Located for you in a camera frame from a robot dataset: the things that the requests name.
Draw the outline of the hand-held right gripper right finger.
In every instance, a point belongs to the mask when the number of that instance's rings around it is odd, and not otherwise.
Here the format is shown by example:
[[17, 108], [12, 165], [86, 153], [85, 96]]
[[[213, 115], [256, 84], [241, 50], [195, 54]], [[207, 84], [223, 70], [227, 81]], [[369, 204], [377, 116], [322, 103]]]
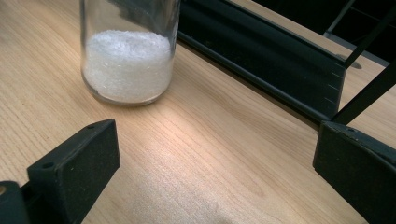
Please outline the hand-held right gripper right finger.
[[313, 166], [369, 224], [396, 224], [395, 148], [325, 121], [320, 125]]

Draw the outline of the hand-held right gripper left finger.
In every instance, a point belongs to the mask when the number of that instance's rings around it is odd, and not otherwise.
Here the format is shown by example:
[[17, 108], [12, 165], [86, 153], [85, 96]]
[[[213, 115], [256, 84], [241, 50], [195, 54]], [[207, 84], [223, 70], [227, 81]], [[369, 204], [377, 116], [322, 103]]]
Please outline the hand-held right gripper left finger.
[[120, 167], [116, 121], [90, 124], [27, 168], [33, 224], [80, 224]]

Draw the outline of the glass jar with white granules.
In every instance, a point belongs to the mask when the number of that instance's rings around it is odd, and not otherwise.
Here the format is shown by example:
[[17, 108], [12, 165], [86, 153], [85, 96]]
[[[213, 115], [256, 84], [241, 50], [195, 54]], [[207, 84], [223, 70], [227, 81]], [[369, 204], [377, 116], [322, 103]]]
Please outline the glass jar with white granules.
[[181, 0], [79, 0], [81, 74], [92, 95], [146, 105], [173, 74]]

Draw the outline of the black two-tier metal rack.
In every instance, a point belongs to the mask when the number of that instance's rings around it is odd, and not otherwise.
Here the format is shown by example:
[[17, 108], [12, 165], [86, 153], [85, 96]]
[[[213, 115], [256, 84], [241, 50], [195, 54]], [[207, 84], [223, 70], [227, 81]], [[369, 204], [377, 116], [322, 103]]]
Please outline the black two-tier metal rack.
[[396, 85], [396, 60], [340, 107], [343, 59], [230, 0], [181, 0], [178, 37], [315, 123], [347, 125]]

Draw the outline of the grey metal stand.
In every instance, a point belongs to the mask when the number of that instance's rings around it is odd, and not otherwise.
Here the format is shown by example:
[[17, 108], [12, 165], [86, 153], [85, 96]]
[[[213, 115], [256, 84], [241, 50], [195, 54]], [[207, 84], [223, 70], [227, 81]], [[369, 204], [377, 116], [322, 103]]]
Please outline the grey metal stand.
[[396, 0], [346, 0], [323, 34], [382, 65], [396, 58]]

